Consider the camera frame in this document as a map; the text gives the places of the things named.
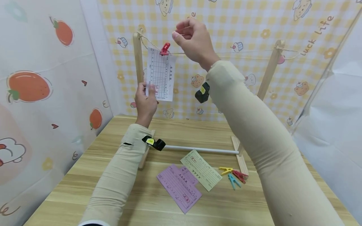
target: blue clothespin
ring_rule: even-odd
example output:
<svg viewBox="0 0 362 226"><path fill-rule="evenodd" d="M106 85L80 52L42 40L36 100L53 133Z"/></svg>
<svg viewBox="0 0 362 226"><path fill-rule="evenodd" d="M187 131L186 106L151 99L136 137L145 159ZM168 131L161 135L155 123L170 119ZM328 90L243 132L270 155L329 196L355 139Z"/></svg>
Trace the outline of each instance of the blue clothespin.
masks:
<svg viewBox="0 0 362 226"><path fill-rule="evenodd" d="M230 182L231 182L232 188L233 188L234 190L235 190L235 185L234 185L234 183L237 184L239 187L241 187L241 184L239 183L239 181L237 181L232 174L228 174L227 176L229 177L229 180L230 180Z"/></svg>

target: orange fruit print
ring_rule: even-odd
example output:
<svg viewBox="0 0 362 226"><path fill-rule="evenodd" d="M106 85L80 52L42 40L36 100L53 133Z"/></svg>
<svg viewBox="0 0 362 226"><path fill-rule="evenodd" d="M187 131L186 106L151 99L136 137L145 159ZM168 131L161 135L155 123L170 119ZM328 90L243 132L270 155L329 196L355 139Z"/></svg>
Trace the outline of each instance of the orange fruit print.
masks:
<svg viewBox="0 0 362 226"><path fill-rule="evenodd" d="M94 108L89 116L90 129L98 129L102 124L102 113L98 108Z"/></svg>
<svg viewBox="0 0 362 226"><path fill-rule="evenodd" d="M17 71L8 77L8 102L35 102L48 98L50 82L32 71Z"/></svg>
<svg viewBox="0 0 362 226"><path fill-rule="evenodd" d="M72 44L74 36L72 29L62 20L56 20L50 17L50 21L55 28L55 33L59 41L67 47Z"/></svg>

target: yellow checkered backdrop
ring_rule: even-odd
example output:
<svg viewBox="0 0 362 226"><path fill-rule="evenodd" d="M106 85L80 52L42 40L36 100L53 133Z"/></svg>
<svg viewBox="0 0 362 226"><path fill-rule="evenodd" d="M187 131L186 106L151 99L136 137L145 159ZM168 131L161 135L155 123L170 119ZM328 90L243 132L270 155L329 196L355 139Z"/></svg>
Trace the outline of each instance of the yellow checkered backdrop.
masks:
<svg viewBox="0 0 362 226"><path fill-rule="evenodd" d="M137 87L132 35L142 28L152 43L170 52L182 52L171 37L175 25L187 17L206 24L216 52L247 77L257 93L276 40L284 39L283 52L264 102L291 128L320 80L361 4L352 0L99 0L127 113L136 115ZM144 68L147 50L143 47ZM161 102L155 117L224 121L222 112L194 97L206 72L184 55L176 61L173 102Z"/></svg>

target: wooden tabletop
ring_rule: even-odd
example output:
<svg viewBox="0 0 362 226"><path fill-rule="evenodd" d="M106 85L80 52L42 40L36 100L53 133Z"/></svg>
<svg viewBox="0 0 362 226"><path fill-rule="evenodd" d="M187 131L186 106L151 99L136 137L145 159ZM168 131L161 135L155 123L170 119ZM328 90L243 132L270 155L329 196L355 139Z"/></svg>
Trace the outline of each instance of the wooden tabletop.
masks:
<svg viewBox="0 0 362 226"><path fill-rule="evenodd" d="M25 226L77 225L100 176L116 153L128 126L134 122L134 117L114 117ZM233 150L233 133L226 123L154 119L150 129L156 130L155 138L161 138L168 145ZM172 163L180 167L180 159L187 153L150 150L144 169L138 171L119 225L274 225L260 179L246 154L249 179L242 188L237 187L234 191L227 176L223 176L210 192L198 183L196 187L202 197L184 215L156 176ZM200 155L215 168L238 167L235 155ZM318 173L305 162L343 222L358 225Z"/></svg>

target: black wrist clip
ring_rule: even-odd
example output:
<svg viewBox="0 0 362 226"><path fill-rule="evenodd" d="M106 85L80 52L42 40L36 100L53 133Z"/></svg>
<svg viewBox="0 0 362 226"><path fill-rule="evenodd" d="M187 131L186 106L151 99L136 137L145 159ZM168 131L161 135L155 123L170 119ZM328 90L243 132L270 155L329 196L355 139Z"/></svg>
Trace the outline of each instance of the black wrist clip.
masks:
<svg viewBox="0 0 362 226"><path fill-rule="evenodd" d="M200 102L206 102L209 99L210 86L205 82L202 84L201 89L195 93L196 99Z"/></svg>
<svg viewBox="0 0 362 226"><path fill-rule="evenodd" d="M162 151L162 149L166 145L166 143L163 140L158 139L157 141L155 141L150 136L145 136L144 138L142 138L142 141L145 142L146 144L151 145L154 149L159 150L159 151Z"/></svg>

